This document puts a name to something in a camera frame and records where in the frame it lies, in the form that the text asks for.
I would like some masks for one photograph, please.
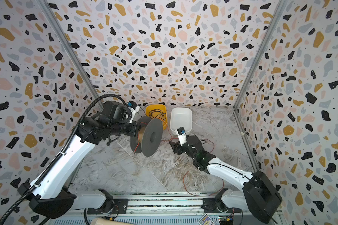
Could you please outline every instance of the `beige cylinder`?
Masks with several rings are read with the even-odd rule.
[[[97,217],[93,219],[90,223],[90,225],[124,225],[127,223],[122,223],[122,222],[117,222],[117,221],[112,221],[112,220],[106,220],[100,217]]]

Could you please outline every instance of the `white arm casing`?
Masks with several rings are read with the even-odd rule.
[[[235,168],[234,166],[226,164],[218,158],[213,158],[210,160],[209,165],[207,165],[207,169],[211,175],[222,178],[226,182],[229,182],[237,187],[242,192],[242,195],[240,195],[237,191],[233,192],[231,190],[227,190],[222,195],[223,203],[228,208],[235,207],[248,210],[248,205],[243,194],[243,187],[244,183],[248,182],[253,177],[252,172]]]
[[[81,143],[80,140],[81,138],[79,136],[74,135],[66,154],[53,166],[41,182],[41,185],[33,191],[35,196],[39,194],[41,196],[40,199],[50,199],[58,196],[71,173],[86,154],[95,146],[95,144],[89,142]],[[33,180],[30,185],[34,185],[36,180],[37,178]]]

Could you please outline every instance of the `yellow bowl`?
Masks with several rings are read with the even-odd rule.
[[[167,108],[165,105],[163,104],[154,104],[154,105],[150,105],[150,106],[147,106],[146,109],[145,109],[145,114],[147,116],[149,116],[150,114],[150,111],[152,110],[155,110],[155,109],[159,109],[161,110],[163,113],[165,113],[165,120],[162,121],[162,124],[163,124],[163,130],[165,130],[167,128],[167,124],[168,124],[168,117],[167,117]],[[158,115],[160,114],[160,112],[152,112],[151,116],[152,118],[155,118],[157,117]]]

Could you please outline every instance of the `coiled black cable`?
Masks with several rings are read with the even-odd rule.
[[[115,94],[104,94],[98,98],[96,98],[84,111],[84,113],[81,115],[80,119],[78,120],[78,122],[76,123],[74,129],[72,130],[70,136],[68,137],[68,139],[65,142],[64,147],[61,149],[62,153],[65,153],[66,150],[69,148],[70,142],[72,141],[72,139],[74,138],[74,135],[77,131],[77,129],[79,128],[79,126],[82,124],[84,118],[86,117],[86,115],[89,113],[89,111],[91,110],[91,108],[94,107],[94,105],[102,100],[103,98],[106,97],[116,97],[117,99],[119,99],[124,105],[126,105],[126,102],[124,101],[124,99],[122,99],[122,97],[115,95]],[[127,111],[128,112],[128,118],[132,117],[132,113],[130,110]],[[4,213],[4,215],[1,217],[0,219],[0,225],[3,225],[6,221],[6,219],[9,217],[9,215],[13,212],[13,210],[18,207],[18,205],[20,203],[23,202],[23,200],[25,200],[25,198],[30,195],[35,189],[36,187],[40,186],[40,183],[44,180],[44,178],[46,177],[46,175],[49,173],[49,171],[53,168],[53,166],[56,164],[56,162],[58,162],[58,160],[61,158],[62,154],[57,154],[55,156],[55,158],[50,162],[50,164],[48,165],[48,167],[46,167],[46,169],[44,170],[44,172],[40,175],[40,177],[36,180],[35,184],[30,187],[12,206],[10,206],[10,208]]]

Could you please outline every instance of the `black wire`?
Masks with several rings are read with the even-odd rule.
[[[49,217],[43,219],[43,221],[41,221],[39,225],[44,225],[49,219],[50,219]]]
[[[96,98],[84,111],[84,113],[81,115],[80,119],[78,120],[78,122],[76,123],[75,127],[73,128],[70,136],[68,137],[68,139],[66,140],[63,148],[61,149],[62,153],[65,153],[66,150],[69,148],[69,145],[72,141],[72,139],[74,138],[74,135],[77,131],[77,129],[79,128],[79,126],[81,126],[84,118],[86,117],[86,115],[89,113],[89,111],[91,110],[91,108],[94,107],[94,105],[100,101],[103,98],[106,97],[116,97],[118,98],[121,102],[123,102],[124,105],[126,105],[126,102],[124,101],[124,99],[122,99],[122,97],[115,95],[115,94],[104,94],[98,98]],[[132,117],[132,113],[130,110],[128,110],[128,118],[126,119],[127,121],[129,121]],[[29,196],[35,189],[36,187],[38,187],[40,185],[40,183],[44,180],[44,178],[46,177],[46,175],[50,172],[50,170],[53,168],[53,166],[56,164],[56,162],[58,162],[58,160],[61,158],[63,154],[57,154],[54,159],[49,163],[48,167],[45,168],[45,170],[42,172],[42,174],[40,175],[40,177],[36,180],[35,185],[31,186],[12,206],[10,206],[10,208],[4,213],[4,215],[0,218],[0,225],[3,225],[6,221],[6,219],[9,217],[9,215],[13,212],[13,210],[18,207],[18,205],[20,203],[23,202],[24,199],[26,199],[27,196]]]
[[[241,220],[239,225],[241,225],[242,222],[243,222],[243,209],[241,210]]]
[[[84,209],[84,221],[85,221],[86,225],[90,225],[88,218],[86,217],[86,209]]]

